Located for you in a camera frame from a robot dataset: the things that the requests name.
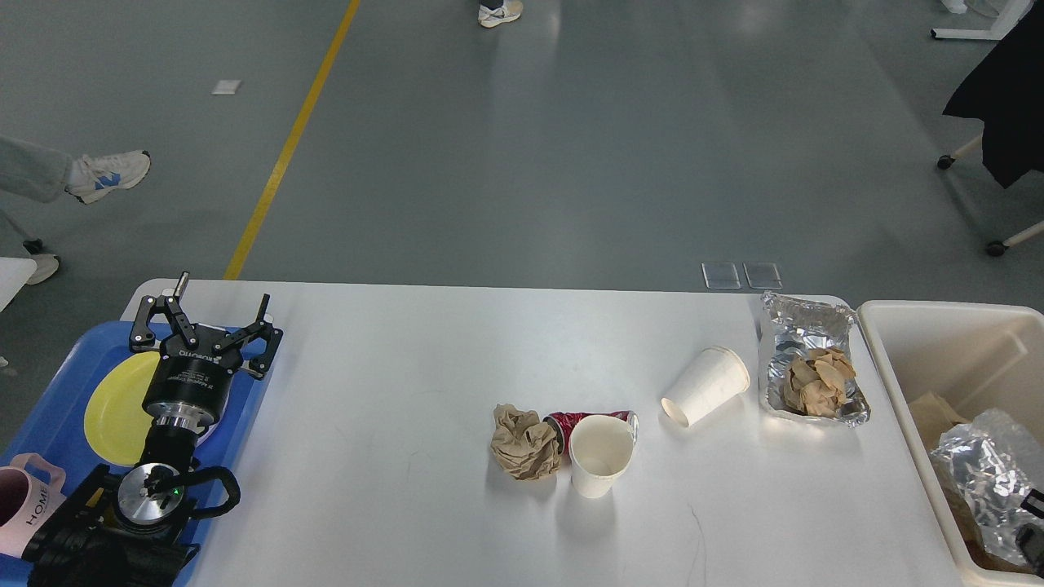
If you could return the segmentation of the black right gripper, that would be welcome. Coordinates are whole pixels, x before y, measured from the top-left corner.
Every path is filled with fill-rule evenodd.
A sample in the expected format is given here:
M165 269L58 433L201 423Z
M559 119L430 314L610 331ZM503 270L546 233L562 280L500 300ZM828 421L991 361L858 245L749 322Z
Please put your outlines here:
M1044 516L1043 501L1042 491L1029 489L1029 493L1021 501L1020 508L1033 516ZM1022 525L1015 532L1015 545L1025 558L1028 568L1033 569L1033 574L1043 576L1043 530L1033 523Z

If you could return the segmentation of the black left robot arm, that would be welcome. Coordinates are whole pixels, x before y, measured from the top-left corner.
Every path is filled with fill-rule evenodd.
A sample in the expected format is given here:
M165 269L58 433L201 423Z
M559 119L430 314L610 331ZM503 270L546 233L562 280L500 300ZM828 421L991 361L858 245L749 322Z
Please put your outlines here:
M193 322L180 304L188 282L184 272L168 296L142 297L128 330L130 356L157 361L135 395L142 447L129 466L105 457L31 534L30 586L172 586L201 549L199 524L239 504L230 467L256 404L235 390L268 375L283 331L268 294L245 326Z

